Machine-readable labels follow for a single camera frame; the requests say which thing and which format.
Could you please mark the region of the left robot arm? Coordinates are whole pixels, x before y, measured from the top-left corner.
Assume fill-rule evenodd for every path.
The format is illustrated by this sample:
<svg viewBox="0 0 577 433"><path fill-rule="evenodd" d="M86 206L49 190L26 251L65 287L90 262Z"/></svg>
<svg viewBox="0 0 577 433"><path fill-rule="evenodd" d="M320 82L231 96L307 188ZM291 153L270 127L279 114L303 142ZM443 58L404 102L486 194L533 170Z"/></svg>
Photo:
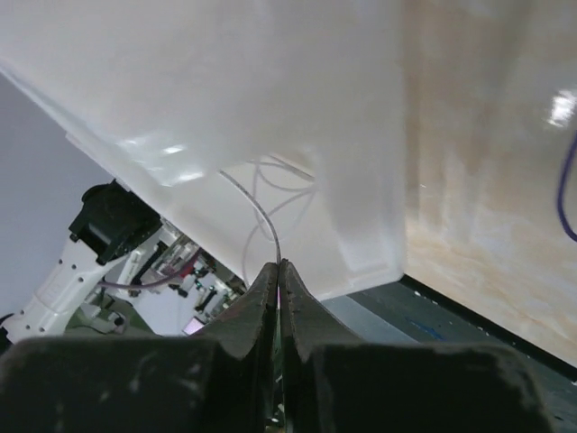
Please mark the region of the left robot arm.
<svg viewBox="0 0 577 433"><path fill-rule="evenodd" d="M88 189L57 264L32 300L2 322L1 335L11 344L61 336L92 289L160 227L160 215L118 182Z"/></svg>

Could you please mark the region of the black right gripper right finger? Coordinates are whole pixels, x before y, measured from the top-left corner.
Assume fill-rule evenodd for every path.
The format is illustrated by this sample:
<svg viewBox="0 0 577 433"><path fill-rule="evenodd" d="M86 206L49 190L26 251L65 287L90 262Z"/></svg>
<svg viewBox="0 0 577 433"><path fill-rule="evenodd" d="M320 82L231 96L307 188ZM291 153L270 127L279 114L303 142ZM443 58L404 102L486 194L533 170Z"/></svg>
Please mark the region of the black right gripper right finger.
<svg viewBox="0 0 577 433"><path fill-rule="evenodd" d="M289 432L550 432L535 382L498 345L367 342L279 266Z"/></svg>

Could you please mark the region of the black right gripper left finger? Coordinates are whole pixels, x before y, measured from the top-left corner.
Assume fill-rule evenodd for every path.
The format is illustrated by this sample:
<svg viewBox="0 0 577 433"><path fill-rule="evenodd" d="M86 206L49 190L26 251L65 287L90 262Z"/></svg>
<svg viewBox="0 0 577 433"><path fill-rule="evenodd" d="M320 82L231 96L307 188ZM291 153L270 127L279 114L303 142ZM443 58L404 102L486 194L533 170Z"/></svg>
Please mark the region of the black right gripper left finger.
<svg viewBox="0 0 577 433"><path fill-rule="evenodd" d="M4 432L262 432L279 266L185 337L38 337L1 358Z"/></svg>

